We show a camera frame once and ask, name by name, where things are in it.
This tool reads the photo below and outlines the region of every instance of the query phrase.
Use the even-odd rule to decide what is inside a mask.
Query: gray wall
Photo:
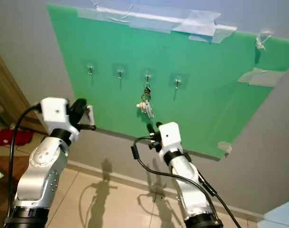
[[[30,103],[46,96],[74,100],[45,1],[0,1],[0,54]],[[108,158],[114,172],[145,180],[145,171],[132,159],[131,143],[104,133],[83,132],[69,158],[97,168]],[[140,146],[140,152],[153,167],[155,152],[145,145]],[[239,135],[231,155],[220,161],[192,157],[229,205],[263,214],[287,202],[289,76],[272,91]],[[159,161],[158,166],[167,170]],[[171,187],[170,180],[162,179]]]

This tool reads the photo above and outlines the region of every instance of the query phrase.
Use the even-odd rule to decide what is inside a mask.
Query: green panel
[[[149,68],[153,121],[177,122],[184,148],[217,158],[224,154],[217,143],[232,143],[272,90],[237,80],[253,67],[289,67],[289,40],[271,38],[267,51],[255,53],[253,34],[236,32],[219,45],[191,41],[184,33],[79,18],[75,8],[48,5],[48,11],[75,96],[93,104],[98,127],[147,135],[149,119],[136,104]],[[92,79],[86,68],[90,62],[95,67]],[[128,71],[121,85],[114,73],[118,64]],[[188,79],[174,99],[170,78],[175,74]]]

